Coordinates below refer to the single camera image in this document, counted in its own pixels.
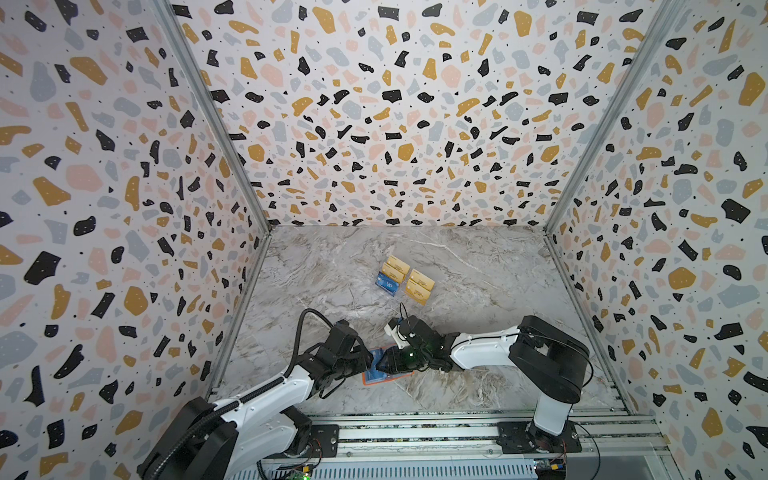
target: yellow box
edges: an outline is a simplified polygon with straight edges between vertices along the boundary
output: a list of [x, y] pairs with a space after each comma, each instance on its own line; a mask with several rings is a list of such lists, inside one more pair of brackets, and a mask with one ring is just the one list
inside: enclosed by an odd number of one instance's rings
[[388, 263], [384, 263], [382, 265], [382, 273], [387, 275], [392, 280], [395, 280], [397, 283], [402, 283], [402, 281], [406, 279], [406, 275], [403, 272], [397, 270], [395, 267], [389, 265]]
[[406, 284], [406, 293], [417, 303], [424, 305], [427, 303], [427, 299], [429, 298], [429, 294], [431, 292], [413, 280], [408, 279], [408, 283]]
[[389, 258], [386, 261], [389, 265], [391, 265], [395, 270], [398, 270], [403, 275], [408, 275], [408, 270], [411, 269], [411, 266], [407, 263], [400, 260], [398, 257], [395, 257], [394, 255], [390, 255]]
[[411, 277], [408, 279], [409, 282], [416, 282], [423, 288], [432, 291], [432, 288], [435, 286], [435, 281], [426, 276], [424, 273], [419, 272], [417, 269], [413, 269], [411, 272]]

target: blue box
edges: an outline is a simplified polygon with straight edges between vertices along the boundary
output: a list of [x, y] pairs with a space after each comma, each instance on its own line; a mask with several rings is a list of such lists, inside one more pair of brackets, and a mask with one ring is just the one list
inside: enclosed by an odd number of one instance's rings
[[376, 285], [382, 287], [389, 295], [395, 296], [395, 293], [397, 293], [398, 283], [395, 280], [392, 280], [387, 275], [379, 272], [379, 275], [376, 276]]

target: patterned wall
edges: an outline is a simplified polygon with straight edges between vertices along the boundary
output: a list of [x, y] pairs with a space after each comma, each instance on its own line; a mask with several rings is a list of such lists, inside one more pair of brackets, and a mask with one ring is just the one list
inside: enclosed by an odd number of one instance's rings
[[0, 5], [0, 478], [136, 478], [255, 261], [146, 4]]
[[272, 224], [545, 222], [651, 0], [176, 0]]
[[684, 9], [554, 236], [687, 478], [768, 475], [767, 8]]

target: marble floor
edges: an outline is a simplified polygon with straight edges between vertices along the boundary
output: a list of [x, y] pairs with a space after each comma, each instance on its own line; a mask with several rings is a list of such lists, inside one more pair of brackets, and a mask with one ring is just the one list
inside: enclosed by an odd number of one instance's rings
[[[388, 255], [436, 281], [425, 306], [402, 290], [392, 298], [375, 285]], [[439, 333], [492, 332], [534, 314], [589, 345], [580, 320], [536, 227], [277, 227], [235, 343], [212, 398], [228, 397], [280, 372], [288, 363], [296, 321], [311, 306], [332, 322], [347, 319], [372, 349], [393, 343], [383, 330], [403, 301]], [[326, 338], [308, 316], [301, 349]], [[577, 408], [622, 408], [594, 354], [595, 378]], [[359, 377], [326, 399], [299, 405], [306, 414], [477, 412], [533, 409], [538, 389], [518, 369], [416, 372], [364, 386]]]

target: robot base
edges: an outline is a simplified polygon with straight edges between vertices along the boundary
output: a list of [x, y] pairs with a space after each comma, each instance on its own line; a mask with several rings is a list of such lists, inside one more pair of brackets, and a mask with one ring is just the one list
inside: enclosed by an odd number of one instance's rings
[[581, 443], [573, 422], [566, 422], [563, 432], [557, 437], [536, 429], [531, 422], [499, 422], [496, 443], [505, 454], [532, 453], [539, 449], [562, 453], [563, 444], [568, 453], [581, 452]]

